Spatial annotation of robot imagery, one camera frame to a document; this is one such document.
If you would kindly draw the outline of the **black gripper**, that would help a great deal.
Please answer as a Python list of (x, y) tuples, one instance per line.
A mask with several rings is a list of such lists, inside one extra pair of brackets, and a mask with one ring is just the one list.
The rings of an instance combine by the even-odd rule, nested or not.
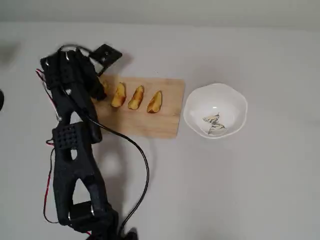
[(107, 97), (90, 58), (83, 55), (79, 49), (58, 50), (42, 58), (40, 65), (49, 90), (80, 83), (93, 99), (102, 101)]

